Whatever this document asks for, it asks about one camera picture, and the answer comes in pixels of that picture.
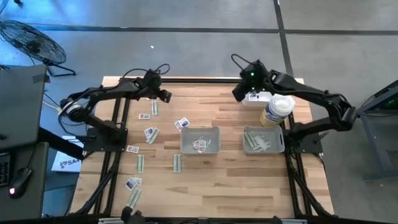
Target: computer mouse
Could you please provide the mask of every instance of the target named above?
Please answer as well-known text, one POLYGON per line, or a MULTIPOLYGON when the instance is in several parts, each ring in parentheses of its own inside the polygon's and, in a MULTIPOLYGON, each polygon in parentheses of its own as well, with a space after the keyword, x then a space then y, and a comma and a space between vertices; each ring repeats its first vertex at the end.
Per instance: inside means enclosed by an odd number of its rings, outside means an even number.
POLYGON ((10 181, 8 191, 10 198, 20 198, 25 194, 31 173, 32 170, 27 167, 17 170, 10 181))

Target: gray plastic bin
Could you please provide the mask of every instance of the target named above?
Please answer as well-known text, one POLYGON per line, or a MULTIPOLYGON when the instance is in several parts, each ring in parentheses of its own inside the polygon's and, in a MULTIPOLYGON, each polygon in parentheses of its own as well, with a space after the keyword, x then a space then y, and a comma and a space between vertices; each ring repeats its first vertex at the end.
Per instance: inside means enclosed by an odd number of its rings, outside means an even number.
POLYGON ((186 155, 209 156, 216 155, 221 148, 220 129, 218 127, 211 128, 188 128, 181 129, 181 145, 180 150, 186 155), (198 140, 200 136, 211 139, 210 145, 206 151, 199 153, 198 149, 192 146, 192 142, 198 140))
POLYGON ((254 152, 254 150, 250 147, 249 143, 246 141, 244 135, 242 136, 243 140, 243 151, 246 154, 250 155, 258 155, 258 154, 268 154, 268 153, 279 153, 285 151, 284 144, 284 135, 282 134, 282 128, 280 126, 274 126, 271 128, 266 127, 250 127, 245 126, 243 131, 252 132, 254 136, 264 136, 266 140, 271 141, 271 148, 267 149, 264 152, 254 152))

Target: black fan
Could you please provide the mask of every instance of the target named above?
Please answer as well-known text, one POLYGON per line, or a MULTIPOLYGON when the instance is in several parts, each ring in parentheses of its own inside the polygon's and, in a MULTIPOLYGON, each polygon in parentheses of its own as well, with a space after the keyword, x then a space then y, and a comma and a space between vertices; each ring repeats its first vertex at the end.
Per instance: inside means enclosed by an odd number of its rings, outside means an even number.
POLYGON ((56 66, 72 72, 63 75, 54 75, 49 70, 52 77, 76 75, 75 71, 59 66, 59 64, 67 60, 67 55, 62 47, 37 29, 18 21, 8 20, 0 22, 0 34, 12 46, 28 56, 43 62, 45 65, 56 66))

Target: wooden table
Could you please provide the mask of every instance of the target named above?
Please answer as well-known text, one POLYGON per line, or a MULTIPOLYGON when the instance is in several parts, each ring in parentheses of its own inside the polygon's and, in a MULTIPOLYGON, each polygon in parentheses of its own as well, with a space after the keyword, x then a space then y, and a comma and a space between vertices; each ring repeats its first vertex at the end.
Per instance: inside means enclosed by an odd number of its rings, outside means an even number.
MULTIPOLYGON (((103 85, 114 86, 118 80, 119 77, 104 77, 103 85)), ((138 174, 137 154, 122 153, 112 216, 119 217, 126 206, 131 192, 124 183, 134 176, 142 178, 139 187, 142 193, 135 208, 146 217, 294 217, 285 156, 247 156, 243 153, 243 126, 261 126, 262 108, 237 103, 231 93, 234 87, 235 84, 164 83, 162 88, 173 94, 171 102, 160 101, 159 116, 151 119, 138 119, 140 113, 151 113, 150 101, 131 101, 126 126, 129 129, 127 144, 139 146, 139 154, 145 155, 145 168, 143 174, 138 174), (190 121, 190 128, 218 126, 221 151, 216 156, 183 155, 182 172, 173 173, 173 155, 181 154, 180 133, 174 122, 184 117, 190 121), (160 129, 153 144, 145 142, 144 130, 149 127, 160 129)), ((308 102, 295 100, 296 122, 311 121, 308 102)), ((113 107, 114 100, 102 101, 98 103, 95 115, 111 119, 113 107)), ((83 161, 71 212, 81 208, 97 187, 103 157, 104 153, 96 152, 83 161)), ((302 160, 309 189, 324 208, 333 213, 321 162, 312 154, 303 154, 302 160)), ((109 184, 104 191, 101 211, 108 187, 109 184)), ((298 195, 300 208, 304 211, 300 191, 298 195)))

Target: gray floor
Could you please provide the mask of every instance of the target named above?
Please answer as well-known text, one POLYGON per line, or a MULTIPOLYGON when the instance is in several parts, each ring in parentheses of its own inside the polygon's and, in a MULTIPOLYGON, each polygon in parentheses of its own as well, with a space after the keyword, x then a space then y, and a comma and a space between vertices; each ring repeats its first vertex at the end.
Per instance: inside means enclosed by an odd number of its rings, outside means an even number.
MULTIPOLYGON (((285 28, 323 30, 396 30, 398 1, 280 0, 285 28)), ((212 27, 276 29, 272 0, 119 0, 34 1, 22 8, 12 1, 0 20, 30 24, 115 27, 212 27)), ((46 86, 59 101, 72 92, 98 86, 104 75, 122 75, 134 67, 154 68, 169 63, 168 75, 236 77, 231 53, 261 59, 268 69, 285 71, 278 34, 220 34, 173 32, 47 31, 67 52, 66 67, 77 77, 53 78, 46 86)), ((397 79, 398 36, 288 35, 295 77, 306 84, 344 94, 360 106, 368 96, 397 79)), ((1 64, 31 65, 30 59, 0 42, 1 64)), ((314 118, 326 115, 312 105, 314 118)), ((44 108, 42 126, 59 134, 56 112, 44 108)), ((84 132, 84 127, 73 129, 84 132)), ((350 132, 331 131, 322 141, 326 175, 335 213, 341 217, 396 222, 398 181, 365 184, 364 174, 377 171, 361 122, 350 132)), ((52 164, 54 152, 50 153, 52 164)), ((76 175, 48 171, 44 212, 61 215, 76 175)))

